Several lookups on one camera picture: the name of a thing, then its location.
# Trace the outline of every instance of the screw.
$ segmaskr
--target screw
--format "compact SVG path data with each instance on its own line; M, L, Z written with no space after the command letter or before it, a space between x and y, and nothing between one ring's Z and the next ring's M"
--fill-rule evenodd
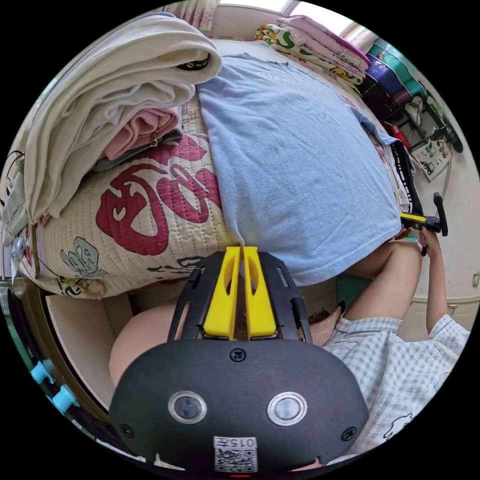
M357 429L354 426L351 426L341 434L341 439L344 442L349 442L350 440L355 438L355 435L357 435Z
M230 358L234 362L243 362L243 360L245 360L246 357L247 357L247 354L245 353L245 350L243 350L242 348L234 348L230 352Z
M130 426L125 425L124 423L120 425L120 431L123 436L127 437L128 439L132 439L135 435L133 429Z

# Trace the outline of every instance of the person's hand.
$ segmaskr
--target person's hand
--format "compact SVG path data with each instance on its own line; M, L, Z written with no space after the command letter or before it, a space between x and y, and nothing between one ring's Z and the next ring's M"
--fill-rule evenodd
M434 259L442 254L439 238L434 231L423 227L420 232L419 241L422 247L427 247L426 254L430 259Z

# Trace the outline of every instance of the white shirt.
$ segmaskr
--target white shirt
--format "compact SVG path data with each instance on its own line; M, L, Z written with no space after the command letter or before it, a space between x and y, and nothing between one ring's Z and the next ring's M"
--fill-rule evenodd
M470 334L445 315L428 340L404 341L397 335L400 324L393 318L341 318L323 347L350 368L369 412L350 455L330 463L377 447L410 423L438 392Z

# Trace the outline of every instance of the clamp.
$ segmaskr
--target clamp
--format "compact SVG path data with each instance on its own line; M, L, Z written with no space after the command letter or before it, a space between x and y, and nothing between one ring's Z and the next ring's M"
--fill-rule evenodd
M241 254L241 247L227 247L197 264L176 303L168 341L234 339ZM243 262L248 340L298 340L301 329L311 343L303 297L285 264L252 246L243 248Z
M438 217L401 213L400 220L403 226L406 229L415 229L419 232L426 228L437 234L441 233L443 237L446 237L449 234L449 227L447 217L445 216L444 199L438 192L433 195L433 203L438 210ZM426 253L427 249L424 247L421 254L425 256Z

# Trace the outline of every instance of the printed cartoon on shirt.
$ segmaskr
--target printed cartoon on shirt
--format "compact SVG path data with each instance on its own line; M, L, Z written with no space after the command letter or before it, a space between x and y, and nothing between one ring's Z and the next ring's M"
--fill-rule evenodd
M413 414L409 413L404 416L396 418L392 423L390 430L388 430L383 438L389 440L393 435L396 435L400 430L402 430L406 425L408 425L414 419Z

